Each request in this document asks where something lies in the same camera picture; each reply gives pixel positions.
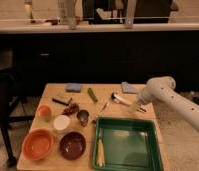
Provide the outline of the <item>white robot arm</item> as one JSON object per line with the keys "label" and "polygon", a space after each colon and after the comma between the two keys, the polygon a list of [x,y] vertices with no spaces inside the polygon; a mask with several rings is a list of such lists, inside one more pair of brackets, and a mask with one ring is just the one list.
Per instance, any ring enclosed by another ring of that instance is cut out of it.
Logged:
{"label": "white robot arm", "polygon": [[134,112],[142,105],[147,105],[158,99],[176,111],[199,132],[199,105],[176,93],[175,87],[176,82],[170,76],[149,79],[145,87],[138,92],[135,100],[129,105],[129,111]]}

